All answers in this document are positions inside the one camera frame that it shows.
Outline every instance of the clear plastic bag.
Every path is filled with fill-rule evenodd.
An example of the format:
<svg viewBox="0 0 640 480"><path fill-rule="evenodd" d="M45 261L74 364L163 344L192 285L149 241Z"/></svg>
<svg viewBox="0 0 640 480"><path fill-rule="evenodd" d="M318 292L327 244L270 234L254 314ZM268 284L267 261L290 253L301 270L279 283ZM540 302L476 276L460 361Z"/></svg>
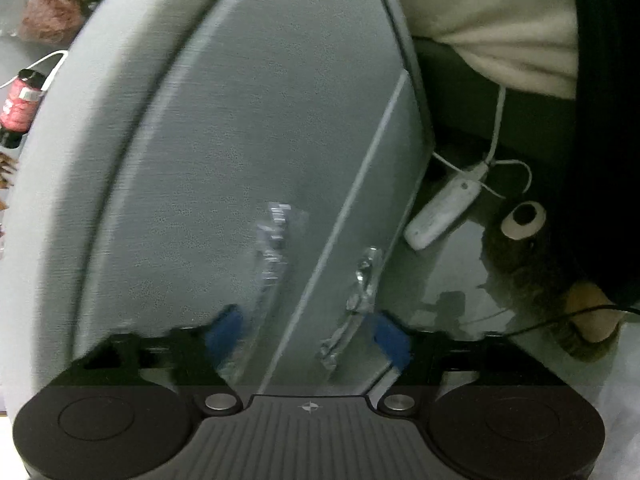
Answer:
<svg viewBox="0 0 640 480"><path fill-rule="evenodd" d="M0 34L66 47L94 7L88 0L0 0Z"/></svg>

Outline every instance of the white eye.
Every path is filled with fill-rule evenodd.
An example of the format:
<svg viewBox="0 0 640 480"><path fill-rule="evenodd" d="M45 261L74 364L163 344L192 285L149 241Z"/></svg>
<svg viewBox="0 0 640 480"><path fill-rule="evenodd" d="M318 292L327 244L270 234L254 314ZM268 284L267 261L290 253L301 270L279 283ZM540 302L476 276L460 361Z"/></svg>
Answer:
<svg viewBox="0 0 640 480"><path fill-rule="evenodd" d="M500 230L511 240L524 240L535 235L546 222L546 210L538 202L522 202L502 221Z"/></svg>

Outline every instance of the white logo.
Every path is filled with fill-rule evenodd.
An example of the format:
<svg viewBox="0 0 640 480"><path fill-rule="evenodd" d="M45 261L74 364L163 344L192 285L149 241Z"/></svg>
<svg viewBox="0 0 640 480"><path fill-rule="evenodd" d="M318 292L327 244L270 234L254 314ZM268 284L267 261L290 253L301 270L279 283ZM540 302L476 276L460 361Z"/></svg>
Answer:
<svg viewBox="0 0 640 480"><path fill-rule="evenodd" d="M314 412L315 410L318 410L319 408L322 408L322 406L318 406L315 402L309 401L303 404L302 406L300 406L300 408L305 410L307 413L311 413L311 412Z"/></svg>

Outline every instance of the black pupil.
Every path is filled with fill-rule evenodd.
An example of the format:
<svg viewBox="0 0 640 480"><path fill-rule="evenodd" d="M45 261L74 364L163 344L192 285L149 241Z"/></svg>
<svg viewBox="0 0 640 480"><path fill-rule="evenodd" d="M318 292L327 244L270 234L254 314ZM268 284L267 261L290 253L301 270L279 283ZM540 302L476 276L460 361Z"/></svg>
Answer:
<svg viewBox="0 0 640 480"><path fill-rule="evenodd" d="M521 204L513 211L513 219L518 225L527 225L536 217L536 208L531 204Z"/></svg>

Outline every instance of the reddish brown package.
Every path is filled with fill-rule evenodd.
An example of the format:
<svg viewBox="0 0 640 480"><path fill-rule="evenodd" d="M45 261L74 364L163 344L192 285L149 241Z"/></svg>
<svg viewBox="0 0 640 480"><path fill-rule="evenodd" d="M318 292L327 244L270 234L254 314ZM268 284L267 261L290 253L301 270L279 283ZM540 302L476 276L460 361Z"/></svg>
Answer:
<svg viewBox="0 0 640 480"><path fill-rule="evenodd" d="M25 41L69 45L84 24L84 0L29 0L18 36Z"/></svg>

